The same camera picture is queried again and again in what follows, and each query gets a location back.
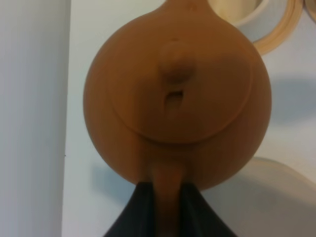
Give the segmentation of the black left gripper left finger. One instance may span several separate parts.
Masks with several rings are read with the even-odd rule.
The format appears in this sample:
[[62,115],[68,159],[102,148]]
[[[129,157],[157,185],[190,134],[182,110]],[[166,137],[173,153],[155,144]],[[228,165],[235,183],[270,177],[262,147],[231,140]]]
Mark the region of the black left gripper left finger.
[[155,209],[153,184],[140,182],[104,237],[154,237]]

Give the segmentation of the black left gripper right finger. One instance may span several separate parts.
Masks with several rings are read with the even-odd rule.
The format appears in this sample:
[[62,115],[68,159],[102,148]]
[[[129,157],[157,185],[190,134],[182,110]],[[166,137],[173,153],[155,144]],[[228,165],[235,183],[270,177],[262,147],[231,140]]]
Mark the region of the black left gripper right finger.
[[237,237],[192,183],[181,187],[179,236]]

